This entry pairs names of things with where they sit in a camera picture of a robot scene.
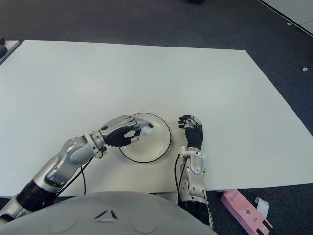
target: black cable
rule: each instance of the black cable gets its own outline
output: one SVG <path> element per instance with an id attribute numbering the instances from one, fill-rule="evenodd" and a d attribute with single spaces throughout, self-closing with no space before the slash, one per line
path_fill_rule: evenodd
<path id="1" fill-rule="evenodd" d="M 182 175 L 183 175 L 184 170 L 185 170 L 186 163 L 187 163 L 187 159 L 185 159 L 185 163 L 184 163 L 184 166 L 183 166 L 182 171 L 181 171 L 180 180 L 179 180 L 179 185 L 178 185 L 178 191 L 179 191 L 179 189 L 180 189 L 180 183 L 181 183 Z"/>
<path id="2" fill-rule="evenodd" d="M 84 175 L 84 170 L 82 166 L 80 166 L 80 171 L 82 172 L 83 175 L 83 181 L 84 181 L 84 195 L 86 195 L 86 181 L 85 181 L 85 175 Z"/>
<path id="3" fill-rule="evenodd" d="M 84 165 L 84 167 L 82 168 L 82 170 L 81 170 L 66 186 L 64 186 L 64 188 L 61 189 L 61 190 L 56 194 L 56 196 L 59 196 L 65 189 L 67 189 L 68 186 L 70 186 L 71 183 L 74 182 L 74 180 L 77 179 L 77 177 L 83 172 L 83 170 L 85 170 L 85 168 L 86 168 L 86 167 L 88 166 L 88 164 L 92 161 L 92 159 L 93 159 L 93 157 L 88 160 L 88 162 Z"/>
<path id="4" fill-rule="evenodd" d="M 177 185 L 177 177 L 176 177 L 176 165 L 177 165 L 178 158 L 179 158 L 179 154 L 177 155 L 175 165 L 174 165 L 174 176 L 175 176 L 175 184 L 176 184 L 176 190 L 177 190 L 177 205 L 179 205 L 179 200 L 180 200 L 179 188 Z"/>
<path id="5" fill-rule="evenodd" d="M 306 24 L 306 23 L 308 23 L 308 22 L 311 22 L 311 21 L 313 21 L 313 20 L 305 21 L 305 22 L 302 23 L 300 26 L 302 26 L 302 25 L 304 25 L 304 24 Z"/>

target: black joint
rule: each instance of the black joint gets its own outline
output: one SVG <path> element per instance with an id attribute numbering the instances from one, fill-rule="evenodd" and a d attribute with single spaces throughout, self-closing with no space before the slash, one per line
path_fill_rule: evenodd
<path id="1" fill-rule="evenodd" d="M 17 202 L 27 210 L 35 212 L 54 204 L 56 193 L 48 192 L 31 180 L 17 195 Z"/>
<path id="2" fill-rule="evenodd" d="M 207 212 L 207 205 L 205 203 L 184 201 L 181 203 L 181 207 L 196 219 L 200 220 L 203 224 L 209 225 L 209 214 Z"/>
<path id="3" fill-rule="evenodd" d="M 0 216 L 0 219 L 4 219 L 7 222 L 10 222 L 10 221 L 14 220 L 14 218 L 9 216 L 8 214 L 4 214 L 4 215 Z"/>

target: plate rim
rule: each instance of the plate rim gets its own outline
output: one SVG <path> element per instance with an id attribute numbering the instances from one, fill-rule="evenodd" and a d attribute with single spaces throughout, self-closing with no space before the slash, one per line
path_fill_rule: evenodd
<path id="1" fill-rule="evenodd" d="M 167 149 L 165 150 L 165 152 L 164 152 L 161 156 L 159 156 L 158 158 L 156 158 L 156 159 L 154 159 L 154 160 L 152 160 L 152 161 L 148 161 L 148 162 L 139 162 L 139 161 L 135 161 L 135 160 L 133 160 L 133 159 L 130 159 L 129 157 L 127 157 L 127 156 L 123 153 L 123 151 L 121 150 L 121 147 L 119 147 L 118 149 L 119 149 L 119 151 L 121 151 L 121 153 L 122 153 L 126 158 L 128 158 L 129 160 L 131 160 L 131 161 L 133 161 L 133 162 L 136 162 L 136 163 L 151 163 L 151 162 L 154 162 L 154 161 L 160 159 L 161 157 L 163 157 L 163 155 L 164 155 L 164 154 L 167 152 L 167 150 L 170 148 L 171 142 L 172 142 L 172 133 L 171 133 L 171 130 L 170 130 L 169 126 L 167 125 L 166 121 L 164 121 L 163 118 L 159 117 L 158 115 L 155 115 L 155 114 L 152 114 L 152 113 L 147 113 L 147 112 L 139 112 L 139 113 L 132 114 L 131 116 L 136 115 L 136 114 L 151 114 L 151 115 L 154 115 L 154 116 L 158 117 L 159 119 L 161 119 L 161 120 L 165 123 L 165 125 L 167 126 L 167 129 L 168 129 L 168 131 L 169 131 L 169 133 L 170 133 L 170 142 L 169 142 L 169 144 L 168 144 L 168 146 L 167 146 Z"/>

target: dark floor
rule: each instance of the dark floor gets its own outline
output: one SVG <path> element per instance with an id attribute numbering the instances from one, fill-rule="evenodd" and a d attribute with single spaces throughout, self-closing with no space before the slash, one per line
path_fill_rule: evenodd
<path id="1" fill-rule="evenodd" d="M 257 0 L 207 0 L 204 5 L 185 0 L 0 3 L 0 36 L 8 40 L 246 50 L 313 134 L 313 38 L 287 26 Z M 302 72 L 302 67 L 309 70 Z M 278 234 L 313 234 L 313 184 L 241 192 L 251 202 L 256 196 L 269 201 L 268 220 Z M 219 234 L 247 234 L 217 193 L 209 192 L 208 197 Z"/>

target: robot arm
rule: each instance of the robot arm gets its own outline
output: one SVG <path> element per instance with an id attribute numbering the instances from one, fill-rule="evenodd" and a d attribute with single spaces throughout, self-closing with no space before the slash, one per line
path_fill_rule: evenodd
<path id="1" fill-rule="evenodd" d="M 106 145 L 120 147 L 139 140 L 141 129 L 147 127 L 153 126 L 145 120 L 123 115 L 109 121 L 98 131 L 66 141 L 61 151 L 0 211 L 0 226 L 52 205 L 58 192 L 80 166 L 92 157 L 102 158 Z M 132 137 L 124 137 L 132 130 L 135 130 Z"/>
<path id="2" fill-rule="evenodd" d="M 180 168 L 181 182 L 179 189 L 181 189 L 181 195 L 179 205 L 195 218 L 208 225 L 208 201 L 203 180 L 205 174 L 203 167 L 204 155 L 201 153 L 203 142 L 202 124 L 192 115 L 183 115 L 179 119 L 179 128 L 185 129 L 188 141 L 187 148 L 183 146 L 180 151 L 183 163 Z"/>

